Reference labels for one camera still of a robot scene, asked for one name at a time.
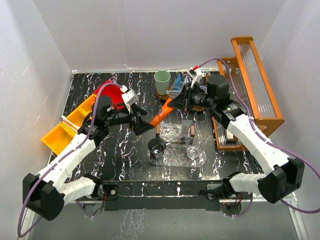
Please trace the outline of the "black cup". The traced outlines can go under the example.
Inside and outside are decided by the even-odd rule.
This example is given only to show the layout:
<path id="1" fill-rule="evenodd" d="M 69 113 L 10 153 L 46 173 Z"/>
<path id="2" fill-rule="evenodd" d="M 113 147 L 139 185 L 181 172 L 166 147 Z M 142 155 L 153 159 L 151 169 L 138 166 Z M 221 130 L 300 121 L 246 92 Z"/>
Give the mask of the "black cup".
<path id="1" fill-rule="evenodd" d="M 159 159 L 164 155 L 164 151 L 166 150 L 166 142 L 160 138 L 160 137 L 155 137 L 152 138 L 148 142 L 148 150 L 150 154 L 151 159 Z"/>

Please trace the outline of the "wood acrylic toothbrush stand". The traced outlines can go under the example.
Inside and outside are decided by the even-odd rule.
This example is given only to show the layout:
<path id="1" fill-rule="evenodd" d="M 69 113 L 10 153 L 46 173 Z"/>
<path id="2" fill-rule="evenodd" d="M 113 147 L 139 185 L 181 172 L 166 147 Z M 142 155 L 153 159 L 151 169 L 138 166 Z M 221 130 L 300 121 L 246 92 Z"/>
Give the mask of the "wood acrylic toothbrush stand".
<path id="1" fill-rule="evenodd" d="M 196 135 L 195 125 L 192 124 L 187 135 L 181 133 L 182 124 L 160 123 L 156 126 L 156 137 L 162 138 L 167 143 L 184 144 Z"/>

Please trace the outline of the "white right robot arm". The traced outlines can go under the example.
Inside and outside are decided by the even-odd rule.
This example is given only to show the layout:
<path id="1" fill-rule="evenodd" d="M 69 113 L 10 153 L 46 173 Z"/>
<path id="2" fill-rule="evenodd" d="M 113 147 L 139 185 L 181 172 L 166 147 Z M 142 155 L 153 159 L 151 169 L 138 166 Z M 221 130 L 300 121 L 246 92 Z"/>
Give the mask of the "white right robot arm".
<path id="1" fill-rule="evenodd" d="M 223 179 L 223 194 L 233 199 L 241 192 L 262 195 L 274 204 L 299 189 L 305 165 L 271 145 L 261 130 L 251 126 L 249 113 L 230 97 L 229 83 L 220 74 L 204 75 L 195 66 L 187 70 L 192 81 L 183 84 L 168 106 L 184 112 L 207 108 L 213 118 L 237 137 L 262 168 L 262 174 L 235 172 Z"/>

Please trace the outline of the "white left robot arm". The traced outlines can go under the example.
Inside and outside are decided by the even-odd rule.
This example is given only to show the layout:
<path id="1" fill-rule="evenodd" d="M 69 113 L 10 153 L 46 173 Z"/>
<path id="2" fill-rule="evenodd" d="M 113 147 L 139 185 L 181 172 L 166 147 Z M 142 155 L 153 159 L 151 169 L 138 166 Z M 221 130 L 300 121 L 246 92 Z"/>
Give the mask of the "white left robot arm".
<path id="1" fill-rule="evenodd" d="M 103 195 L 101 180 L 83 176 L 67 183 L 66 179 L 82 160 L 93 152 L 109 134 L 109 128 L 128 124 L 139 136 L 154 126 L 143 120 L 148 113 L 137 104 L 138 96 L 132 89 L 119 86 L 122 109 L 113 104 L 112 98 L 99 91 L 91 113 L 65 149 L 37 174 L 27 174 L 22 181 L 22 207 L 28 208 L 48 221 L 55 219 L 63 207 L 82 197 L 93 200 Z"/>

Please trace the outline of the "clear drinking glass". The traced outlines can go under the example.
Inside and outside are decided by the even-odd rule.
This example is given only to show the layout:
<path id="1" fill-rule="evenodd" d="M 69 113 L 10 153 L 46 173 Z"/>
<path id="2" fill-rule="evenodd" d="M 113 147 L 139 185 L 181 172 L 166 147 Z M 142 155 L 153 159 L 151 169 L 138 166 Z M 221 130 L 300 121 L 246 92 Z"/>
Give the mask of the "clear drinking glass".
<path id="1" fill-rule="evenodd" d="M 201 155 L 203 139 L 202 138 L 190 138 L 185 144 L 186 156 L 195 160 Z"/>

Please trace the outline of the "blue toothpaste tube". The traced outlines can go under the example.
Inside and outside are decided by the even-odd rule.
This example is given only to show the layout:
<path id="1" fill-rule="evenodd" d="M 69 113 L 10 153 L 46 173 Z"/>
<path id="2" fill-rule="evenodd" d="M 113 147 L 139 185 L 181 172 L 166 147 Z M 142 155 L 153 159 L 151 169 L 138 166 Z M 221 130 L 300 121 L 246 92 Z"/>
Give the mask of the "blue toothpaste tube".
<path id="1" fill-rule="evenodd" d="M 174 85 L 174 90 L 179 91 L 180 89 L 181 89 L 181 75 L 180 75 L 180 73 L 178 73 L 177 78 L 176 78 L 176 82 Z"/>

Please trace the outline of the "silver toothpaste tube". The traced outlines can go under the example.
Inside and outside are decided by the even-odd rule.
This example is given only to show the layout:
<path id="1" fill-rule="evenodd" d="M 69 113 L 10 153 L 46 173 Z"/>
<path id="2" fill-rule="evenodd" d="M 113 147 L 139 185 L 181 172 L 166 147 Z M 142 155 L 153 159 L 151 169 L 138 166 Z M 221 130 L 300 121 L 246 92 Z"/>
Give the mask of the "silver toothpaste tube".
<path id="1" fill-rule="evenodd" d="M 190 82 L 191 81 L 190 81 L 189 75 L 187 74 L 184 78 L 183 85 L 188 85 Z"/>

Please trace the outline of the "orange toothpaste tube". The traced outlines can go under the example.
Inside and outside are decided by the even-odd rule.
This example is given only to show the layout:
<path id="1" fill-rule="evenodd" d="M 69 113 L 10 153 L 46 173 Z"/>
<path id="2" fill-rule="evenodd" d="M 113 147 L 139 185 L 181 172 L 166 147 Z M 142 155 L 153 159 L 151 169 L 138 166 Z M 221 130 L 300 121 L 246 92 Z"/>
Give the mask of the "orange toothpaste tube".
<path id="1" fill-rule="evenodd" d="M 165 119 L 168 114 L 170 114 L 174 108 L 169 107 L 168 103 L 170 103 L 172 99 L 169 97 L 164 105 L 162 106 L 160 112 L 152 119 L 151 124 L 156 127 L 163 119 Z"/>

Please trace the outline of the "green plastic cup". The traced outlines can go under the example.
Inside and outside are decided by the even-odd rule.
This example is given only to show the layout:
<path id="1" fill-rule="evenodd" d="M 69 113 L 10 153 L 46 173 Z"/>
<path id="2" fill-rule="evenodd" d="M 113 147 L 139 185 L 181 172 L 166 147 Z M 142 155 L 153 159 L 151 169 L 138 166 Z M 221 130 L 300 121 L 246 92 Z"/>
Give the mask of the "green plastic cup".
<path id="1" fill-rule="evenodd" d="M 165 95 L 171 79 L 171 74 L 166 70 L 159 70 L 154 74 L 156 91 L 159 95 Z"/>

